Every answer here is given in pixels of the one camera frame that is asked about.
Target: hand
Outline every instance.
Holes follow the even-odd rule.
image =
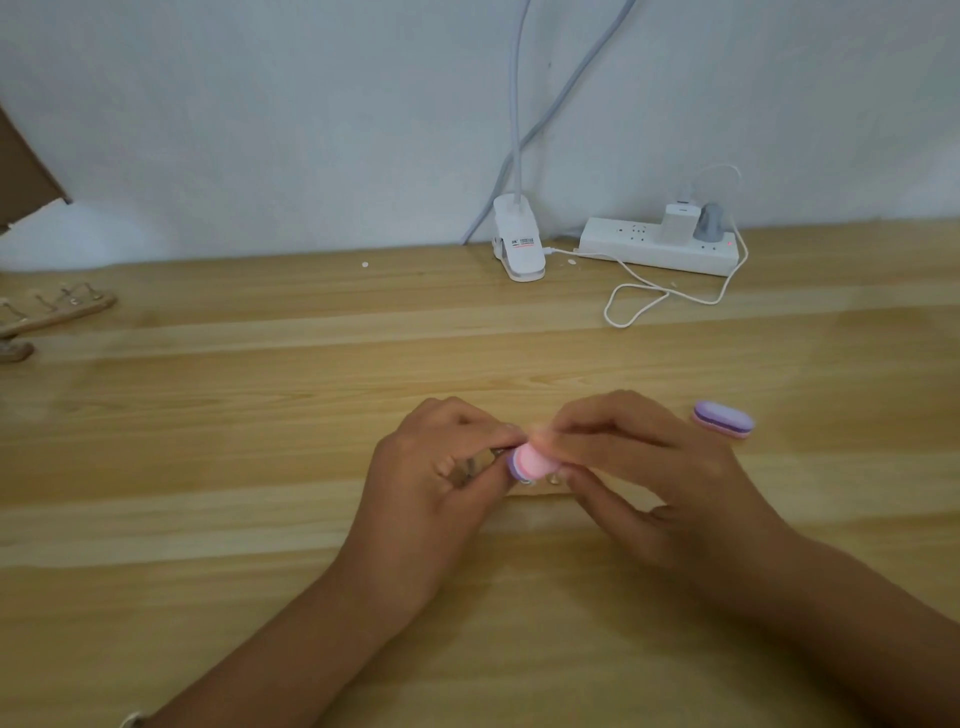
[[[636,392],[571,402],[531,443],[570,464],[562,474],[574,496],[638,561],[745,617],[774,596],[804,541],[721,436]],[[638,511],[588,468],[648,488],[664,505]]]
[[[484,449],[526,439],[519,427],[457,398],[425,401],[377,444],[356,519],[331,570],[392,629],[402,629],[514,484],[502,457],[464,485],[451,478]]]

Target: charging cable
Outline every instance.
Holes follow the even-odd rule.
[[[739,168],[735,164],[723,163],[723,164],[712,164],[709,167],[704,167],[696,175],[694,175],[685,188],[689,190],[689,193],[686,193],[685,196],[690,198],[693,197],[692,191],[693,191],[694,185],[701,178],[701,176],[703,176],[705,172],[708,172],[709,170],[712,170],[712,169],[720,169],[720,168],[728,168],[736,172],[736,177],[737,177],[736,190],[737,192],[739,192],[740,185],[743,183],[743,174],[740,172]],[[680,298],[686,299],[687,301],[700,303],[702,305],[717,305],[718,303],[723,301],[723,297],[727,294],[727,287],[730,285],[730,281],[733,280],[733,276],[736,275],[736,272],[743,267],[743,264],[746,263],[747,259],[750,257],[750,249],[747,248],[747,241],[744,240],[743,235],[740,234],[740,228],[736,226],[736,221],[733,219],[732,214],[729,215],[729,217],[730,217],[731,226],[733,227],[733,234],[736,237],[736,241],[740,246],[743,247],[743,257],[740,258],[739,262],[737,262],[733,270],[730,271],[730,274],[724,279],[723,285],[720,287],[720,293],[717,294],[717,297],[712,300],[698,299],[696,296],[691,296],[688,293],[683,293],[682,291],[677,291],[677,290],[674,290],[673,288],[664,288],[661,285],[657,285],[651,280],[647,280],[643,276],[638,275],[625,262],[623,262],[619,258],[613,257],[612,255],[604,255],[602,253],[580,253],[579,251],[565,251],[560,248],[544,248],[543,252],[545,255],[551,255],[553,253],[561,253],[563,255],[574,255],[576,257],[588,257],[588,258],[594,258],[597,260],[612,260],[613,262],[619,263],[620,267],[623,268],[623,270],[625,270],[627,273],[629,273],[633,278],[635,278],[636,280],[639,280],[640,283],[620,283],[618,286],[616,286],[613,289],[613,291],[611,291],[610,297],[607,299],[607,305],[605,305],[603,309],[604,321],[606,321],[612,327],[629,328],[636,322],[638,318],[640,318],[640,316],[642,316],[644,313],[649,311],[658,303],[662,303],[666,301],[671,296],[679,296]],[[610,317],[610,309],[611,309],[611,306],[613,306],[613,301],[616,299],[616,294],[618,294],[624,288],[639,288],[644,291],[659,291],[662,295],[660,295],[656,299],[652,300],[651,302],[643,306],[637,313],[635,313],[631,317],[630,321],[627,321],[626,323],[617,323]]]
[[[516,160],[516,173],[514,182],[516,188],[514,191],[514,204],[520,206],[520,192],[523,190],[523,180],[520,173],[523,168],[523,160],[520,156],[520,121],[519,121],[519,89],[517,88],[520,65],[520,37],[523,35],[523,20],[527,16],[527,10],[530,8],[530,0],[520,0],[520,11],[516,17],[516,30],[514,31],[514,52],[510,54],[510,142],[513,144],[513,158]]]
[[[523,16],[526,15],[526,6],[529,5],[528,0],[521,0],[524,5],[522,10],[522,15],[520,17],[519,23],[517,23],[516,34],[514,37],[514,48],[512,58],[519,58],[519,44],[520,44],[520,31],[522,30],[523,25]],[[470,237],[477,231],[477,228],[480,227],[480,224],[487,219],[487,215],[490,214],[490,211],[493,209],[493,200],[496,199],[496,196],[499,194],[500,190],[503,188],[503,183],[507,179],[507,175],[510,173],[510,165],[516,161],[517,174],[516,174],[516,194],[519,194],[520,185],[519,185],[519,166],[520,166],[520,153],[523,151],[523,148],[529,144],[534,137],[537,136],[547,124],[550,123],[550,120],[556,115],[560,106],[563,105],[566,101],[566,97],[570,94],[570,90],[577,84],[580,80],[580,77],[583,75],[584,71],[587,70],[593,59],[596,58],[597,54],[600,53],[600,50],[607,44],[607,41],[611,39],[612,35],[616,33],[617,29],[623,24],[624,19],[630,14],[630,10],[633,9],[636,4],[636,0],[626,0],[623,4],[623,7],[620,9],[620,13],[617,14],[617,17],[611,23],[610,27],[601,35],[597,41],[592,45],[592,47],[587,51],[587,54],[584,56],[584,59],[580,61],[580,65],[576,67],[573,73],[570,75],[570,78],[566,80],[564,87],[560,90],[560,93],[557,94],[557,98],[553,100],[553,103],[550,105],[543,116],[540,117],[534,126],[530,129],[527,134],[520,139],[519,144],[515,143],[514,150],[506,156],[503,160],[503,164],[500,165],[500,174],[496,178],[496,183],[493,185],[493,192],[491,192],[490,197],[487,199],[486,204],[483,209],[480,210],[480,214],[477,215],[476,219],[470,224],[467,232],[463,234],[460,238],[460,244],[466,245]],[[513,73],[511,74],[511,123],[513,124],[514,119],[516,118],[516,67],[512,69]],[[519,136],[519,124],[516,126],[516,135]]]

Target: mini nail file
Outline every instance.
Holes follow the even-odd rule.
[[[530,443],[515,448],[508,457],[510,473],[524,485],[536,483],[560,467],[560,461],[538,452]]]
[[[746,412],[715,401],[700,400],[693,408],[693,422],[707,429],[743,440],[754,431],[754,419]]]

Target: white charger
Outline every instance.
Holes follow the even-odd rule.
[[[673,203],[666,206],[660,223],[658,242],[664,245],[686,245],[693,239],[700,220],[700,206]]]

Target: power socket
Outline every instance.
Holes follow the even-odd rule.
[[[591,217],[580,236],[581,253],[598,253],[624,263],[726,277],[740,260],[736,238],[724,234],[717,243],[690,237],[686,243],[660,243],[660,225]]]

